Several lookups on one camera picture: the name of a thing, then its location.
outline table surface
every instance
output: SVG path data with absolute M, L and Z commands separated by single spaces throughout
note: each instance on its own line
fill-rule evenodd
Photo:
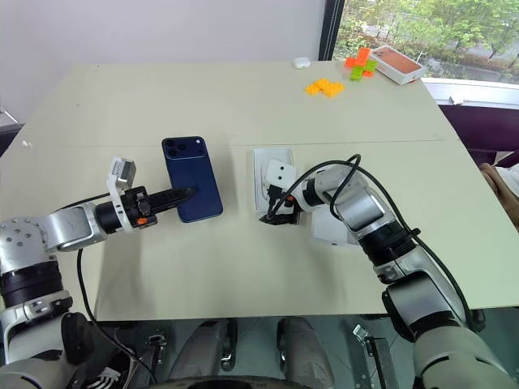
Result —
M 359 152 L 472 307 L 519 305 L 517 232 L 421 82 L 346 76 L 339 62 L 77 66 L 0 158 L 0 220 L 105 192 L 114 155 L 135 161 L 136 186 L 164 190 L 161 140 L 201 135 L 224 214 L 183 224 L 165 212 L 156 226 L 88 247 L 100 320 L 381 313 L 384 286 L 360 249 L 311 239 L 308 215 L 274 227 L 254 213 L 254 148 L 290 147 L 301 170 Z M 308 96 L 320 77 L 345 91 Z M 58 257 L 84 311 L 75 253 Z

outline green toy block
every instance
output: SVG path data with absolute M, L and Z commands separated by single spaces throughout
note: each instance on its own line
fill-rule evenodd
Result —
M 352 69 L 350 79 L 353 81 L 359 81 L 362 78 L 362 72 L 364 68 L 362 66 L 356 66 Z
M 366 65 L 364 66 L 365 71 L 375 71 L 376 69 L 376 61 L 372 59 L 368 59 Z

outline blue smartphone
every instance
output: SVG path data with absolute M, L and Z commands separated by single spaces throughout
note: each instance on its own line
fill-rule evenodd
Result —
M 162 140 L 162 150 L 171 186 L 196 190 L 193 197 L 177 207 L 180 220 L 189 223 L 220 215 L 224 208 L 204 139 L 166 138 Z

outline electric cable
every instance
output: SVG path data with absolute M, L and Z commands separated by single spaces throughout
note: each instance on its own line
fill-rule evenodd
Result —
M 115 347 L 117 347 L 119 350 L 121 350 L 121 352 L 124 353 L 127 357 L 129 357 L 132 361 L 135 361 L 142 368 L 144 368 L 148 372 L 153 383 L 157 383 L 157 379 L 155 378 L 155 375 L 153 374 L 152 370 L 149 367 L 147 367 L 146 364 L 144 362 L 142 362 L 136 355 L 134 355 L 130 351 L 128 351 L 124 344 L 117 342 L 116 339 L 114 339 L 112 336 L 110 336 L 108 334 L 108 332 L 106 332 L 103 328 L 101 328 L 101 325 L 97 322 L 96 318 L 94 317 L 92 310 L 90 309 L 90 304 L 88 303 L 87 290 L 84 286 L 83 270 L 81 268 L 82 257 L 83 257 L 83 249 L 79 249 L 78 254 L 77 254 L 77 261 L 76 261 L 79 288 L 81 289 L 81 296 L 83 297 L 83 303 L 84 303 L 85 310 L 87 311 L 87 316 L 90 318 L 92 325 L 105 337 L 106 340 L 108 340 L 111 344 L 113 344 Z
M 404 219 L 404 216 L 401 214 L 400 209 L 398 209 L 397 204 L 392 199 L 389 192 L 385 189 L 385 187 L 373 176 L 371 173 L 369 173 L 364 168 L 360 167 L 360 160 L 361 156 L 359 154 L 355 154 L 351 156 L 348 160 L 328 160 L 325 162 L 322 162 L 320 164 L 317 164 L 313 168 L 308 169 L 304 174 L 299 177 L 294 184 L 281 196 L 281 199 L 278 201 L 276 206 L 272 207 L 272 210 L 267 213 L 268 216 L 272 217 L 276 215 L 277 210 L 280 208 L 280 206 L 285 202 L 285 200 L 290 196 L 292 191 L 295 190 L 295 188 L 300 185 L 308 176 L 310 176 L 315 171 L 329 165 L 346 165 L 352 168 L 346 178 L 342 181 L 342 183 L 338 186 L 335 194 L 331 199 L 328 196 L 328 200 L 330 200 L 330 212 L 332 215 L 338 219 L 342 220 L 342 218 L 339 217 L 339 215 L 335 212 L 334 206 L 335 201 L 337 200 L 339 194 L 341 191 L 345 188 L 345 186 L 348 184 L 350 179 L 353 177 L 354 173 L 358 170 L 360 173 L 362 173 L 365 177 L 369 178 L 373 184 L 380 190 L 382 195 L 386 198 L 388 201 L 389 206 L 391 207 L 392 211 L 395 214 L 395 217 L 398 219 L 404 230 L 414 239 L 414 241 L 421 246 L 432 258 L 432 260 L 438 265 L 438 267 L 444 272 L 445 276 L 447 277 L 448 281 L 453 286 L 454 290 L 456 291 L 457 296 L 460 298 L 461 305 L 463 306 L 463 312 L 465 313 L 465 320 L 467 323 L 467 327 L 473 331 L 476 332 L 475 325 L 474 325 L 474 318 L 472 316 L 472 313 L 470 311 L 469 305 L 467 303 L 467 300 L 465 299 L 465 295 L 461 291 L 460 285 L 456 282 L 456 279 L 454 278 L 453 274 L 449 271 L 445 263 L 436 255 L 436 253 L 422 240 L 418 237 L 419 230 L 411 229 L 407 222 Z
M 107 193 L 103 193 L 103 194 L 98 194 L 97 196 L 93 196 L 93 197 L 89 197 L 87 199 L 76 201 L 75 203 L 70 203 L 70 204 L 66 205 L 65 207 L 59 208 L 58 211 L 61 210 L 61 209 L 65 209 L 65 208 L 75 207 L 76 205 L 80 205 L 82 203 L 87 203 L 89 201 L 94 201 L 94 200 L 102 199 L 102 198 L 108 197 L 108 196 L 110 196 L 110 193 L 108 193 L 108 192 Z

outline window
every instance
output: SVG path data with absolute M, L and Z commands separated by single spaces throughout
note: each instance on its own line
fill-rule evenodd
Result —
M 391 45 L 426 65 L 426 77 L 519 84 L 518 0 L 336 0 L 328 16 L 332 3 L 337 40 L 321 59 Z

